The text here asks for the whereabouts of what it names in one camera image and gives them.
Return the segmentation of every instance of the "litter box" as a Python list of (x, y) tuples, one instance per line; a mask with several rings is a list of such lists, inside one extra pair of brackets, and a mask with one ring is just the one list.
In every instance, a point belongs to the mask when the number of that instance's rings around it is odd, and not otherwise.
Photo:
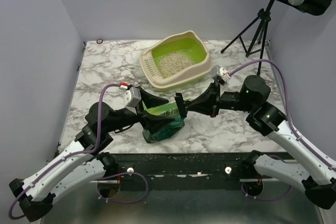
[[(173, 63), (167, 65), (168, 59)], [(183, 64), (187, 67), (179, 70)], [(150, 84), (160, 91), (199, 79), (212, 67), (208, 49), (193, 31), (169, 36), (143, 50), (140, 65)]]

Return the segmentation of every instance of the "black tripod stand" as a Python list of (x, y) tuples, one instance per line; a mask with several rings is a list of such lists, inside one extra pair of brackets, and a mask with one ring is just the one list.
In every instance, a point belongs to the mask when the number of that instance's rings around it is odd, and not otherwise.
[[(261, 9), (258, 12), (258, 17), (256, 17), (243, 31), (241, 31), (240, 34), (237, 35), (236, 38), (234, 38), (234, 40), (232, 40), (229, 45), (227, 45), (222, 51), (221, 53), (224, 53), (224, 51), (233, 44), (233, 42), (235, 42), (238, 38), (240, 39), (240, 42), (243, 44), (243, 48), (245, 50), (246, 53), (246, 57), (249, 57), (252, 54), (255, 54), (257, 52), (260, 52), (260, 59), (262, 59), (263, 54), (264, 54), (264, 48), (265, 48), (265, 43), (266, 43), (266, 35), (267, 35), (267, 28), (268, 28), (268, 23), (271, 21), (271, 17), (270, 17), (270, 10), (272, 8), (272, 5), (274, 3), (274, 0), (270, 0), (268, 3), (268, 6), (266, 8), (266, 10)], [(242, 39), (242, 35), (255, 23), (257, 22), (259, 19), (261, 19), (260, 24), (258, 26), (258, 29), (256, 31), (256, 33), (254, 34), (254, 37), (252, 39), (251, 45), (249, 46), (248, 50), (246, 50), (244, 41)], [(259, 39), (258, 39), (258, 43), (260, 44), (261, 42), (261, 37), (262, 37), (262, 44), (261, 44), (261, 49), (258, 49), (256, 51), (252, 52), (252, 49), (256, 43), (256, 40), (258, 38), (258, 36), (260, 35)], [(260, 75), (260, 70), (261, 70), (261, 62), (259, 63), (258, 66), (258, 72), (257, 75)]]

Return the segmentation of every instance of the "wall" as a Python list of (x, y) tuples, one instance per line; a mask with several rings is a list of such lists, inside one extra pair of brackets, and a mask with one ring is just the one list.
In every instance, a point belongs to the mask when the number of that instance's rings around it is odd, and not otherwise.
[(0, 6), (0, 223), (6, 224), (14, 199), (9, 182), (30, 176), (55, 153), (83, 43), (60, 0), (0, 0)]
[[(288, 9), (270, 50), (286, 75), (296, 127), (336, 159), (336, 2), (314, 17)], [(336, 222), (336, 206), (333, 208)]]
[[(186, 30), (203, 39), (233, 39), (268, 1), (62, 0), (85, 40), (158, 39)], [(269, 38), (287, 8), (279, 2), (274, 5)], [(251, 38), (255, 30), (246, 37)]]

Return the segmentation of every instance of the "purple cable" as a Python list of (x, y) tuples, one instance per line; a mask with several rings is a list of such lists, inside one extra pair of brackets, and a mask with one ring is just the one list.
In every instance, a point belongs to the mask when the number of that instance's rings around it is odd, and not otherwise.
[[(99, 97), (99, 102), (98, 102), (98, 115), (97, 115), (97, 140), (96, 140), (96, 145), (95, 147), (90, 150), (90, 151), (80, 151), (80, 152), (73, 152), (73, 153), (70, 153), (66, 156), (64, 156), (65, 159), (69, 158), (69, 157), (72, 157), (74, 155), (78, 155), (78, 154), (91, 154), (91, 153), (94, 153), (98, 147), (99, 147), (99, 143), (100, 143), (100, 135), (101, 135), (101, 106), (102, 106), (102, 102), (103, 102), (103, 97), (104, 97), (104, 94), (106, 92), (106, 90), (109, 88), (109, 87), (120, 87), (120, 84), (115, 84), (115, 83), (112, 83), (112, 84), (108, 84), (106, 85), (101, 93), (100, 93), (100, 97)], [(44, 172), (42, 172), (33, 182), (32, 184), (36, 184), (41, 178), (43, 178), (47, 173), (49, 173), (52, 169), (54, 169), (57, 165), (59, 165), (60, 163), (62, 163), (63, 160), (59, 160), (57, 162), (55, 162), (54, 164), (52, 164), (48, 169), (46, 169)], [(25, 215), (21, 215), (21, 216), (13, 216), (13, 209), (14, 209), (14, 206), (15, 204), (19, 201), (19, 199), (29, 190), (31, 189), (31, 186), (27, 186), (13, 201), (13, 203), (11, 204), (10, 208), (9, 208), (9, 211), (8, 211), (8, 216), (11, 220), (18, 220), (18, 219), (21, 219), (23, 218)]]
[(296, 129), (294, 128), (294, 125), (292, 123), (292, 119), (290, 117), (290, 113), (289, 113), (289, 99), (288, 99), (288, 92), (287, 92), (287, 85), (285, 82), (285, 76), (284, 74), (281, 72), (280, 68), (272, 61), (268, 60), (268, 59), (258, 59), (258, 60), (252, 60), (248, 63), (245, 63), (243, 65), (241, 65), (239, 68), (235, 69), (234, 71), (232, 71), (229, 75), (233, 76), (236, 72), (242, 70), (243, 68), (246, 68), (247, 66), (254, 64), (254, 63), (258, 63), (258, 62), (268, 62), (271, 65), (273, 65), (277, 70), (278, 73), (280, 74), (281, 80), (282, 80), (282, 84), (283, 84), (283, 92), (285, 93), (285, 110), (286, 110), (286, 114), (287, 114), (287, 120), (288, 120), (288, 125), (290, 127), (290, 129), (292, 130), (293, 134), (295, 135), (295, 137), (312, 153), (314, 154), (320, 161), (322, 161), (325, 165), (327, 165), (330, 169), (336, 171), (336, 168), (332, 167), (332, 164), (330, 164), (326, 159), (324, 159), (324, 157), (322, 157), (317, 151), (315, 151), (305, 140), (303, 140), (301, 138), (301, 136), (297, 133)]
[[(284, 161), (281, 157), (279, 157), (279, 156), (276, 156), (276, 155), (269, 155), (269, 157), (271, 157), (271, 158), (273, 158), (273, 159), (281, 160), (281, 161), (283, 161), (283, 162), (285, 163), (285, 161)], [(289, 189), (288, 189), (288, 191), (287, 191), (284, 195), (282, 195), (282, 196), (280, 196), (280, 197), (277, 197), (277, 198), (266, 199), (266, 198), (257, 198), (257, 197), (248, 195), (248, 194), (247, 194), (247, 188), (246, 188), (245, 183), (242, 183), (242, 185), (241, 185), (240, 188), (241, 188), (241, 190), (243, 191), (243, 193), (245, 194), (246, 197), (251, 198), (251, 199), (260, 200), (260, 201), (277, 201), (277, 200), (281, 200), (281, 199), (287, 197), (287, 196), (293, 191), (293, 189), (294, 189), (293, 186), (290, 186)]]
[(101, 178), (99, 180), (102, 180), (102, 179), (110, 179), (110, 178), (116, 178), (116, 177), (119, 177), (119, 176), (123, 176), (123, 175), (138, 175), (139, 177), (141, 177), (143, 179), (143, 181), (145, 182), (146, 184), (146, 189), (145, 189), (145, 192), (143, 193), (143, 195), (139, 198), (139, 199), (135, 199), (135, 200), (130, 200), (130, 201), (122, 201), (122, 200), (117, 200), (117, 199), (111, 199), (111, 198), (104, 198), (103, 196), (101, 196), (100, 194), (100, 188), (97, 187), (97, 193), (99, 195), (99, 199), (102, 198), (104, 200), (107, 200), (107, 201), (110, 201), (110, 202), (115, 202), (115, 203), (121, 203), (121, 204), (133, 204), (133, 203), (137, 203), (137, 202), (140, 202), (142, 201), (145, 197), (147, 197), (148, 195), (148, 182), (146, 180), (146, 178), (140, 174), (140, 173), (118, 173), (118, 174), (115, 174), (115, 175), (112, 175), (112, 176), (108, 176), (108, 177), (104, 177), (104, 178)]

